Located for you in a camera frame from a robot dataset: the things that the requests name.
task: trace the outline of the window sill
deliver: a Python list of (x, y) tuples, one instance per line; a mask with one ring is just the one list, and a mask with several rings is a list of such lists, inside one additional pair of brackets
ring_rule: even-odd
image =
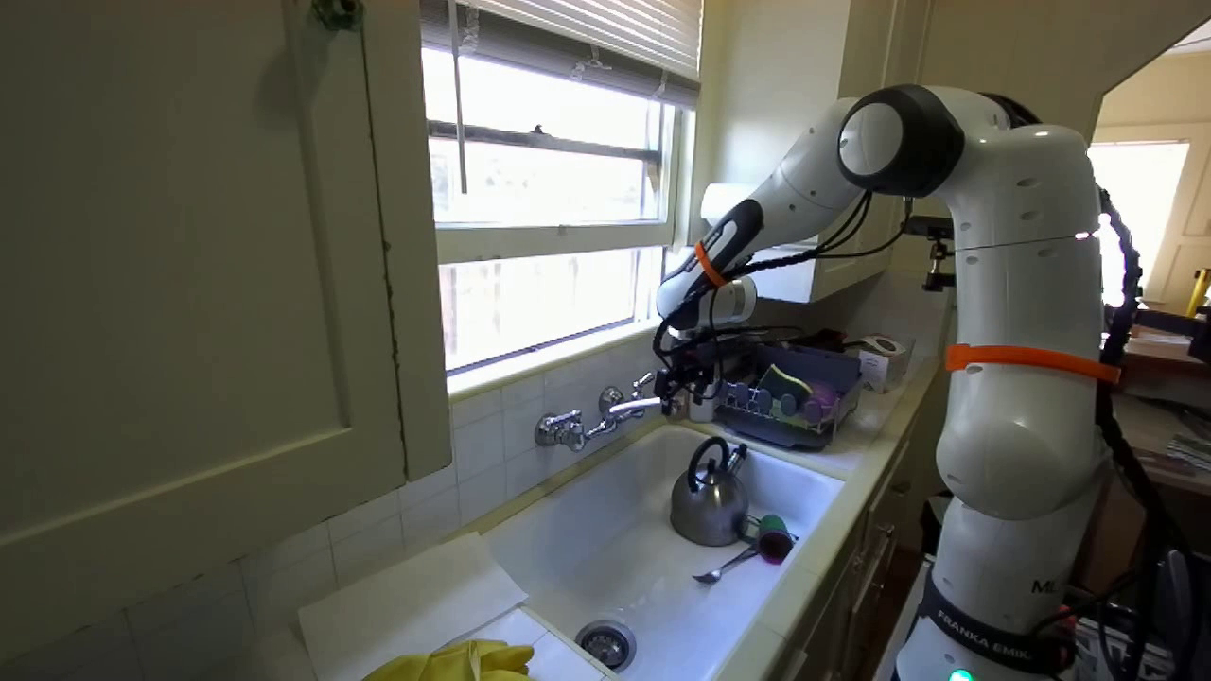
[(575, 337), (568, 346), (551, 346), (551, 348), (539, 348), (539, 352), (526, 352), (526, 355), (512, 355), (512, 360), (465, 371), (465, 375), (447, 375), (447, 394), (452, 394), (452, 401), (458, 401), (458, 399), (468, 399), (478, 389), (491, 389), (491, 386), (526, 380), (534, 371), (549, 371), (551, 362), (568, 362), (568, 360), (600, 352), (608, 346), (656, 332), (656, 327), (657, 323), (646, 318), (646, 323), (632, 323), (632, 327), (622, 327), (622, 329), (600, 329), (600, 332), (589, 332), (589, 337)]

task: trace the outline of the white wall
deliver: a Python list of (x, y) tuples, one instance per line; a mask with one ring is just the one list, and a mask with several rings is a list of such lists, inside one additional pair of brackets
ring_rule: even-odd
[(1101, 95), (1208, 17), (1211, 0), (930, 0), (923, 81), (1092, 133)]
[(911, 81), (927, 0), (708, 0), (698, 195), (759, 182), (841, 95)]

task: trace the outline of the wall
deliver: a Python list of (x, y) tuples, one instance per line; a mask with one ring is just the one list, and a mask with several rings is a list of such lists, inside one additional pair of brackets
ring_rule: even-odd
[[(710, 182), (757, 186), (849, 95), (920, 71), (927, 0), (708, 0), (691, 196)], [(884, 242), (897, 206), (873, 200), (851, 251)], [(777, 299), (827, 299), (879, 275), (884, 256), (782, 270)]]
[(1211, 270), (1211, 52), (1178, 52), (1140, 67), (1104, 95), (1096, 140), (1183, 140), (1164, 242), (1148, 279), (1148, 303), (1183, 311), (1192, 271)]
[(458, 532), (578, 463), (584, 456), (534, 448), (539, 416), (571, 406), (593, 413), (607, 384), (627, 386), (656, 366), (646, 346), (642, 332), (458, 399), (452, 406), (453, 464), (9, 662), (0, 681), (182, 681), (251, 646), (293, 638), (300, 606)]
[(923, 81), (1092, 133), (1101, 95), (1208, 17), (1211, 0), (930, 0)]

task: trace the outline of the sink basin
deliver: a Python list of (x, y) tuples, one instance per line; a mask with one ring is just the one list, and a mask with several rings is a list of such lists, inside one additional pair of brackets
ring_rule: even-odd
[(782, 563), (747, 561), (724, 583), (698, 588), (698, 573), (740, 548), (687, 544), (670, 525), (670, 488), (703, 439), (657, 427), (484, 532), (531, 596), (531, 614), (571, 638), (599, 620), (627, 632), (636, 650), (622, 679), (710, 679), (841, 492), (841, 481), (749, 448), (749, 498), (781, 515), (797, 544)]

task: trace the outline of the silver kettle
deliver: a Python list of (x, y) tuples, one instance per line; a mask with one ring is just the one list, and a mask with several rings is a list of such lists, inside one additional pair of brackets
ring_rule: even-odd
[(703, 439), (675, 485), (670, 522), (691, 544), (732, 544), (749, 512), (747, 448)]

